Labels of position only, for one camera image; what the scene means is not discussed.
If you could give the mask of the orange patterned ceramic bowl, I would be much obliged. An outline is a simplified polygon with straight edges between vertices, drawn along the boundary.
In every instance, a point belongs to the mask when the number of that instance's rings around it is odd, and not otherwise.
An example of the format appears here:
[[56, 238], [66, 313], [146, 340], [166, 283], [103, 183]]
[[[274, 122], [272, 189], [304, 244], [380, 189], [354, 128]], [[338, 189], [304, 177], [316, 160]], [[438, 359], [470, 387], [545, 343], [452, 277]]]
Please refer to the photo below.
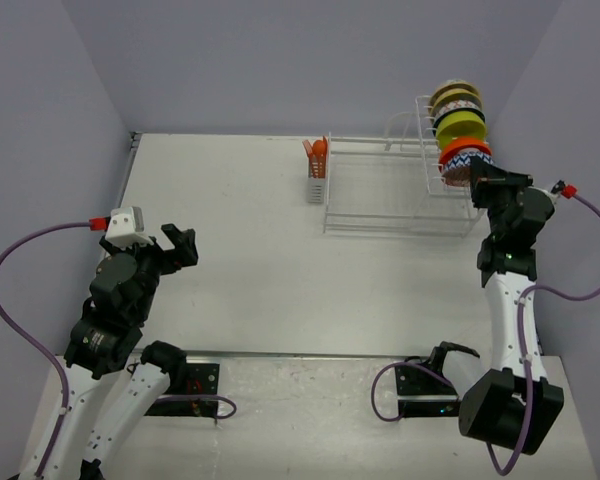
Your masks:
[[465, 188], [470, 184], [471, 161], [492, 164], [492, 155], [478, 149], [465, 149], [455, 154], [442, 168], [443, 182], [450, 187]]

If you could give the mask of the orange plastic bowl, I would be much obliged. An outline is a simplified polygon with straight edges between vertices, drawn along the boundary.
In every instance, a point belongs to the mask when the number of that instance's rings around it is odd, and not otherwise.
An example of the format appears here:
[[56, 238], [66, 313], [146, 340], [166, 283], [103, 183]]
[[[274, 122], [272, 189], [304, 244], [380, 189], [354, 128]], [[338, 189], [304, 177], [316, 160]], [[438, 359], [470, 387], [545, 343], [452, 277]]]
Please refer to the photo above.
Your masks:
[[439, 156], [439, 164], [447, 164], [452, 157], [459, 154], [461, 151], [466, 149], [474, 149], [479, 152], [492, 154], [490, 147], [483, 141], [474, 137], [458, 137], [452, 140], [446, 147], [444, 147]]

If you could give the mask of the lime green plastic bowl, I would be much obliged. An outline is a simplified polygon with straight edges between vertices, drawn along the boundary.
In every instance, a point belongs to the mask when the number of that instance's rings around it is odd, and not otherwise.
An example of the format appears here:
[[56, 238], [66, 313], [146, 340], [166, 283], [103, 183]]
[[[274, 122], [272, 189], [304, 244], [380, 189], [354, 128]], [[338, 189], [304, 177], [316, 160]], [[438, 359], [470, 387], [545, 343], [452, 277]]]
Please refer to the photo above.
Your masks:
[[487, 136], [485, 121], [473, 110], [456, 110], [445, 116], [436, 127], [435, 137], [440, 149], [453, 140], [471, 137], [484, 140]]

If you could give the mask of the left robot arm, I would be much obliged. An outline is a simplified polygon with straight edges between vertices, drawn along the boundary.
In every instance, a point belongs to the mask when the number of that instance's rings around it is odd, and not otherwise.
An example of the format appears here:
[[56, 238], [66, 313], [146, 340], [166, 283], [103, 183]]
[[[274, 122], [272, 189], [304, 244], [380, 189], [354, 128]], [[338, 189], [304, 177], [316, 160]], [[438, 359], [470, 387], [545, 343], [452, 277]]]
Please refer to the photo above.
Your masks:
[[150, 405], [187, 383], [182, 351], [155, 342], [129, 391], [107, 413], [101, 411], [142, 337], [160, 279], [196, 265], [199, 255], [195, 231], [173, 224], [161, 227], [172, 244], [169, 249], [128, 214], [95, 219], [92, 227], [105, 233], [100, 245], [106, 256], [63, 357], [52, 361], [61, 382], [56, 417], [21, 470], [22, 479], [101, 478], [105, 462]]

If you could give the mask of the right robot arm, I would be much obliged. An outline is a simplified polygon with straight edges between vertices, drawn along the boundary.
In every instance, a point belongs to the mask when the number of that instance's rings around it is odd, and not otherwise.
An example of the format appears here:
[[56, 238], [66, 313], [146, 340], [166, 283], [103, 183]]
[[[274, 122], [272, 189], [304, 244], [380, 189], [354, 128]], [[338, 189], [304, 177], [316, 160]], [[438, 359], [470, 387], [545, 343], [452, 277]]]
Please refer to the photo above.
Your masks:
[[483, 154], [462, 159], [472, 204], [489, 221], [477, 268], [491, 318], [492, 360], [483, 369], [476, 351], [444, 342], [426, 380], [439, 393], [455, 389], [463, 436], [533, 455], [564, 405], [541, 360], [533, 307], [534, 245], [554, 204], [526, 174], [501, 169]]

